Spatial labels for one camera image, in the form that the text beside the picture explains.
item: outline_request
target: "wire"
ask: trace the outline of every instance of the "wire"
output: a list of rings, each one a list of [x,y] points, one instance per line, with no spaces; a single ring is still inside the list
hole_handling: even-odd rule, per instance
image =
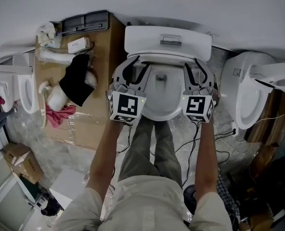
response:
[[[224,161],[218,163],[218,165],[220,165],[220,164],[222,164],[222,163],[225,163],[225,162],[228,161],[228,159],[230,158],[230,153],[229,153],[229,152],[221,152],[221,151],[217,151],[217,152],[220,152],[220,153],[228,153],[228,157],[227,157]]]
[[[218,136],[218,138],[223,141],[226,145],[228,145],[233,151],[237,152],[237,153],[240,153],[240,154],[246,154],[249,152],[249,150],[253,147],[253,145],[250,146],[250,148],[246,151],[246,152],[239,152],[237,150],[235,150],[231,145],[227,144],[218,134],[218,130],[216,129],[216,126],[213,124],[214,128],[215,128],[215,131],[216,131],[216,135]]]
[[[256,157],[256,155],[258,154],[258,152],[255,153],[254,157],[252,158],[252,160],[250,161],[249,165],[248,165],[248,173],[249,176],[252,178],[252,180],[254,181],[254,183],[256,184],[256,181],[254,180],[254,178],[252,177],[252,175],[250,174],[250,165],[252,164],[254,158]]]
[[[114,191],[116,190],[115,187],[112,184],[109,184],[109,187],[111,187],[112,189],[114,189]]]
[[[114,195],[113,191],[110,189],[110,185],[108,186],[108,189],[110,190],[110,192],[112,193],[112,195]]]
[[[187,168],[187,173],[186,173],[186,178],[185,178],[185,181],[183,182],[183,184],[182,184],[182,186],[184,186],[185,184],[186,184],[186,182],[187,182],[187,180],[188,180],[188,178],[189,178],[189,172],[190,172],[190,163],[191,163],[191,156],[192,156],[192,153],[193,153],[193,151],[194,151],[194,149],[195,149],[195,146],[196,146],[196,137],[197,137],[197,134],[198,134],[198,131],[199,131],[199,123],[198,124],[196,124],[195,122],[194,122],[194,124],[195,124],[195,126],[196,126],[196,132],[195,132],[195,135],[194,135],[194,138],[193,138],[193,146],[192,146],[192,150],[191,150],[191,152],[190,152],[190,156],[189,156],[189,159],[188,159],[188,168]]]
[[[94,41],[91,41],[91,43],[92,43],[92,46],[91,46],[91,48],[89,48],[89,49],[87,49],[87,50],[84,50],[84,51],[81,51],[80,53],[78,53],[78,55],[81,55],[81,54],[87,54],[89,51],[91,51],[91,50],[93,50],[93,48],[94,48]]]
[[[130,136],[131,136],[131,130],[132,130],[132,124],[127,124],[127,123],[124,123],[124,125],[128,126],[129,127],[129,136],[128,136],[128,145],[120,152],[116,152],[116,157],[119,156],[120,153],[122,152],[125,152],[129,147],[130,147]]]
[[[116,152],[116,158],[117,158],[117,156],[119,156],[120,153],[125,152],[130,147],[130,136],[131,136],[131,130],[132,130],[133,124],[127,124],[127,123],[123,122],[123,125],[129,127],[128,145],[122,151]],[[113,171],[112,178],[115,175],[115,171],[116,171],[116,166],[114,166],[114,171]]]
[[[219,135],[227,135],[227,134],[229,134],[229,133],[232,133],[233,131],[231,131],[231,132],[228,132],[228,133],[221,133],[221,134],[219,134]],[[192,141],[188,141],[187,143],[184,143],[182,146],[180,146],[176,151],[175,151],[175,153],[176,152],[178,152],[183,146],[185,146],[185,145],[187,145],[187,144],[189,144],[189,143],[191,143],[191,142],[193,142],[194,140],[192,140]]]
[[[237,143],[242,143],[242,142],[245,142],[245,141],[246,141],[246,140],[238,141],[238,140],[235,139],[235,137],[234,137],[233,139],[234,139],[234,141],[236,141]]]
[[[255,124],[256,124],[256,123],[259,123],[260,121],[263,121],[263,120],[272,120],[272,119],[277,119],[277,118],[280,118],[280,117],[283,117],[283,116],[285,116],[285,114],[280,115],[280,116],[277,116],[277,117],[273,117],[273,118],[264,118],[264,119],[260,119],[259,121],[255,122]]]

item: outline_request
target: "cardboard sheet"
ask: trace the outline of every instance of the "cardboard sheet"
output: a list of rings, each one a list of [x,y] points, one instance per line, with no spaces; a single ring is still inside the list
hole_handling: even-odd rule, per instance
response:
[[[47,122],[45,134],[52,139],[63,141],[88,149],[96,150],[104,131],[108,114],[108,100],[105,91],[108,89],[115,68],[126,59],[124,51],[125,27],[110,15],[109,29],[85,34],[63,37],[61,49],[67,50],[67,44],[82,37],[94,41],[92,66],[97,77],[98,86],[87,98],[82,107],[76,106],[76,113],[64,120],[59,128],[53,128]],[[43,63],[36,58],[36,81],[39,85],[48,80],[51,86],[59,83],[65,75],[67,65]],[[42,113],[44,104],[39,94],[39,105]]]

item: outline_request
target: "black cloth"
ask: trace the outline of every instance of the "black cloth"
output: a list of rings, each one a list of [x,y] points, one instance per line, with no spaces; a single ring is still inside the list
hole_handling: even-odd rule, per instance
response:
[[[94,88],[85,83],[89,55],[82,54],[73,58],[65,70],[65,76],[60,80],[60,87],[73,103],[82,106]]]
[[[48,217],[56,216],[60,209],[61,209],[61,206],[57,202],[57,200],[49,198],[47,206],[45,209],[41,210],[41,214],[44,216],[48,216]]]

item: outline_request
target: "plastic bag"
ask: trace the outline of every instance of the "plastic bag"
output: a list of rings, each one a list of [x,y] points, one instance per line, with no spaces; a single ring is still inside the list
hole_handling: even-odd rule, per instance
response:
[[[36,48],[35,55],[39,61],[70,65],[75,54],[69,54],[67,50],[50,49],[46,47]]]

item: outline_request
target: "toilet tank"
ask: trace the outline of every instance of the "toilet tank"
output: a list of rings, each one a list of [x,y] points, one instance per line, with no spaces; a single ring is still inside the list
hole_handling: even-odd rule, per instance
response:
[[[160,53],[197,58],[211,57],[210,35],[165,26],[127,26],[124,49],[129,54]]]

